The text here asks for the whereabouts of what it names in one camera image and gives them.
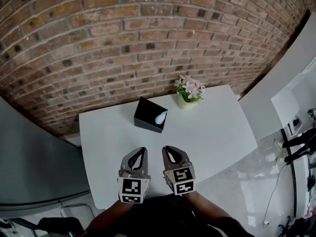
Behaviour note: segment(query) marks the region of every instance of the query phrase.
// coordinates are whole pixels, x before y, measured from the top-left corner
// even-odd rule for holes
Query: floor
[[[263,227],[264,214],[280,170],[276,164],[278,151],[273,143],[275,138],[281,138],[278,132],[258,141],[257,150],[244,159],[197,184],[197,191],[225,209],[256,237],[277,237],[280,231],[278,224],[285,223],[286,217],[293,214],[292,175],[290,167],[286,166],[280,174],[267,212],[266,220],[269,225]],[[94,207],[91,195],[77,202],[88,203],[96,214],[102,212]],[[84,208],[71,209],[64,213],[66,216],[79,218],[84,228],[92,220],[92,216]],[[31,215],[25,219],[37,224],[42,217],[59,217],[59,210]],[[18,227],[16,230],[18,234],[8,234],[8,236],[33,236],[23,227]],[[41,231],[37,233],[39,236],[45,234]]]

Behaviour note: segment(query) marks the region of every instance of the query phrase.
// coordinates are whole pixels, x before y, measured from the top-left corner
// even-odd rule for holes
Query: white table
[[[148,149],[152,179],[147,198],[171,193],[162,174],[163,146],[187,152],[197,182],[257,148],[250,125],[228,85],[206,89],[204,100],[190,111],[177,106],[177,97],[174,94],[150,99],[168,109],[161,134],[134,126],[138,101],[79,115],[84,164],[97,208],[108,208],[118,199],[121,161],[136,148]]]

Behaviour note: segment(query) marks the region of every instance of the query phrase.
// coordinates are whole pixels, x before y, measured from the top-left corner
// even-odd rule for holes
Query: potted plant
[[[178,104],[181,109],[192,109],[199,100],[203,99],[205,86],[191,76],[180,76],[175,87],[179,95]]]

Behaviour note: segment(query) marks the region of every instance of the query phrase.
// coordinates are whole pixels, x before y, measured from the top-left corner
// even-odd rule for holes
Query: flower pot
[[[197,106],[197,102],[186,102],[184,101],[183,97],[181,95],[179,95],[179,98],[178,98],[178,105],[181,109],[183,110],[191,110],[193,109],[195,106]]]

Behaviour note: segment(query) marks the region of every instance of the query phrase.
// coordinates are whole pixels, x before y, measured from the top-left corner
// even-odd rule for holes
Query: black tissue box
[[[155,119],[167,111],[164,107],[141,97],[134,115],[134,125],[143,129],[161,133],[166,119],[162,124],[156,124]]]

